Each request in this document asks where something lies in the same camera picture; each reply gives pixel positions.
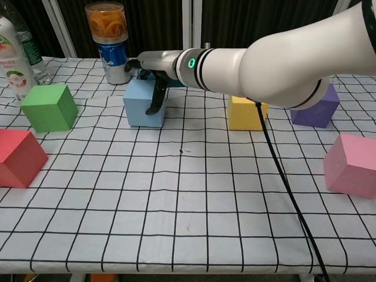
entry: foam block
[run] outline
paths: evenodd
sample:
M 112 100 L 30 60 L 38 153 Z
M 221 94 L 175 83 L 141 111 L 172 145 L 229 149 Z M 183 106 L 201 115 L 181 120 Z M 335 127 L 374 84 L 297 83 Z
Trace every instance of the foam block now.
M 29 187 L 47 160 L 31 132 L 0 129 L 0 186 Z
M 140 79 L 140 70 L 138 70 L 137 73 L 137 79 Z M 154 74 L 150 74 L 146 80 L 155 80 Z M 179 80 L 170 80 L 169 87 L 186 87 L 184 84 L 182 84 Z
M 264 120 L 267 116 L 268 104 L 261 104 Z M 263 130 L 254 102 L 246 98 L 229 97 L 227 117 L 229 130 Z
M 376 196 L 376 139 L 340 134 L 323 162 L 329 191 Z
M 163 126 L 163 119 L 165 118 L 164 113 L 166 111 L 166 99 L 160 110 L 155 115 L 148 116 L 145 114 L 152 102 L 154 85 L 154 80 L 133 79 L 130 81 L 123 97 L 129 126 Z
M 326 128 L 339 104 L 340 98 L 330 83 L 318 103 L 305 110 L 290 110 L 291 120 L 295 125 Z
M 36 132 L 67 131 L 78 112 L 67 85 L 34 86 L 21 109 Z

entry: plastic bottle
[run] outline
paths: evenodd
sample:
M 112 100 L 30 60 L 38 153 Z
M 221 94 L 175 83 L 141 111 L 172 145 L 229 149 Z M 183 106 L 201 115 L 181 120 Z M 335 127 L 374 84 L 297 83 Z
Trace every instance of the plastic bottle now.
M 22 101 L 30 89 L 37 85 L 35 75 L 19 43 L 12 22 L 0 15 L 0 71 L 9 82 L 15 97 Z
M 19 40 L 22 42 L 26 56 L 29 60 L 31 68 L 35 74 L 38 84 L 48 85 L 51 83 L 51 74 L 46 69 L 46 63 L 41 57 L 38 47 L 35 45 L 33 37 L 24 19 L 16 10 L 16 8 L 7 0 L 0 0 L 0 14 L 9 19 L 18 34 Z

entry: table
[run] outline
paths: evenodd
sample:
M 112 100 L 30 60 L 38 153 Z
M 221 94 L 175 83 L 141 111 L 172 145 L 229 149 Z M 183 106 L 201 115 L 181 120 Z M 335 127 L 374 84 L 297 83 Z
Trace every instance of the table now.
M 35 133 L 0 81 L 0 127 L 49 156 L 28 189 L 0 188 L 0 273 L 320 273 L 262 132 L 229 132 L 227 97 L 170 88 L 159 129 L 130 128 L 98 59 L 46 58 L 79 106 L 72 130 Z M 376 273 L 375 200 L 328 192 L 339 132 L 376 138 L 376 79 L 333 78 L 326 129 L 267 127 L 329 273 Z

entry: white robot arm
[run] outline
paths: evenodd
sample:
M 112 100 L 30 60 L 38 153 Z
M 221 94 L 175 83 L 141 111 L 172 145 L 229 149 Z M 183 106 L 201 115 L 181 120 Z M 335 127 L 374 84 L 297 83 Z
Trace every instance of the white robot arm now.
M 305 109 L 323 97 L 331 75 L 376 75 L 374 8 L 376 0 L 363 0 L 320 22 L 261 38 L 247 49 L 148 51 L 137 61 L 142 69 L 189 87 Z

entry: green cube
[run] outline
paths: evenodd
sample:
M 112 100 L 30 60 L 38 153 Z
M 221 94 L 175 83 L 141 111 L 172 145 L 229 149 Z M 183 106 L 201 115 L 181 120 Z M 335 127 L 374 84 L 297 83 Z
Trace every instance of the green cube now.
M 36 132 L 70 130 L 78 112 L 68 86 L 63 84 L 34 86 L 21 109 Z

